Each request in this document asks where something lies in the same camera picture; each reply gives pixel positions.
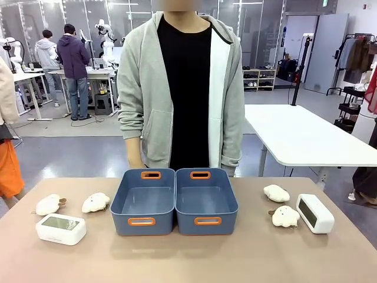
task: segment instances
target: white digital clock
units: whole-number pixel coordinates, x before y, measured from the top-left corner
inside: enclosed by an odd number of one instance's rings
[[[314,234],[331,232],[334,216],[315,195],[299,195],[296,210]]]
[[[73,246],[87,233],[87,227],[83,218],[49,214],[35,225],[40,239],[64,245]]]

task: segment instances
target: brown table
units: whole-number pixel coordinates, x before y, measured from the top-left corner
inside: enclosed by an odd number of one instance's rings
[[[119,179],[47,179],[0,219],[0,282],[186,283],[186,282],[375,282],[377,252],[335,204],[307,178],[238,178],[232,184],[240,210],[229,236],[120,237],[110,210],[85,215],[94,192],[114,197]],[[335,217],[329,235],[314,235],[300,220],[297,230],[272,225],[263,187],[314,193]],[[59,213],[82,217],[87,235],[76,246],[37,237],[41,219],[30,212],[50,193],[67,198]]]

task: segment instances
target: purple jacket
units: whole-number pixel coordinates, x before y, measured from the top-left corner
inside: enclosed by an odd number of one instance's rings
[[[78,80],[87,77],[85,65],[89,64],[90,56],[80,40],[63,35],[58,41],[57,53],[67,78]]]

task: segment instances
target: stuffed animal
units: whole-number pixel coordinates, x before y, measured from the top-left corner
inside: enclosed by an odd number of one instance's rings
[[[37,203],[35,213],[40,216],[46,216],[47,214],[55,213],[56,211],[58,211],[60,206],[65,205],[66,201],[66,199],[61,199],[59,195],[54,193],[45,197]]]
[[[297,227],[297,221],[299,219],[300,215],[297,211],[293,210],[288,205],[283,205],[276,209],[272,215],[272,224],[283,227]]]
[[[263,191],[274,202],[287,202],[290,199],[288,192],[277,185],[264,187]]]
[[[99,210],[104,210],[106,206],[110,203],[110,198],[104,193],[94,193],[88,197],[82,204],[82,212],[96,212]]]

